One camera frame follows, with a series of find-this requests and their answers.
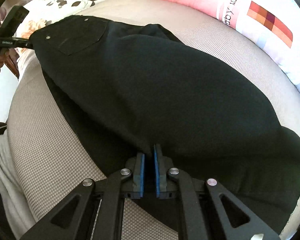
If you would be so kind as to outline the long patchwork bolster pillow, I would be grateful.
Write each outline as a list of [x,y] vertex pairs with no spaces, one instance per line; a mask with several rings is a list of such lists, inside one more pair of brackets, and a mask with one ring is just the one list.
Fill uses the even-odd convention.
[[300,8],[294,0],[165,0],[199,10],[254,42],[300,92]]

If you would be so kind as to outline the black pants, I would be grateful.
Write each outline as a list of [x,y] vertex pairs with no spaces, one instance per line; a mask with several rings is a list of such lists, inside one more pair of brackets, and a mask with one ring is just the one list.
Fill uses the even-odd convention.
[[30,36],[62,115],[106,176],[153,147],[215,178],[276,233],[300,228],[300,137],[223,61],[158,24],[70,16]]

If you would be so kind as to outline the floral pillow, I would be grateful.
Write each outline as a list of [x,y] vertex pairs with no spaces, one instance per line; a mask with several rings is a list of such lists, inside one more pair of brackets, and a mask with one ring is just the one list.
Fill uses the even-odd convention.
[[32,0],[24,5],[29,14],[19,25],[15,36],[29,38],[34,31],[103,1],[106,0]]

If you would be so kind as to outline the beige mattress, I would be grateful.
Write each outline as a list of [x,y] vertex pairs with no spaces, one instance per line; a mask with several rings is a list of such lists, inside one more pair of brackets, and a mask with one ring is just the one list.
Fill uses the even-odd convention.
[[[297,89],[257,45],[211,16],[160,0],[106,0],[75,15],[138,26],[161,25],[186,46],[223,61],[247,78],[268,98],[280,124],[300,137]],[[21,61],[25,72],[12,100],[7,137],[21,187],[22,210],[35,223],[83,179],[101,180],[110,175],[97,167],[62,115],[34,49],[25,51]],[[145,158],[145,180],[149,174]],[[123,239],[176,239],[173,201],[157,199],[155,185],[149,189],[146,181],[145,193],[140,200],[126,201]],[[293,234],[278,234],[281,239],[296,237],[300,228],[296,222],[291,227]]]

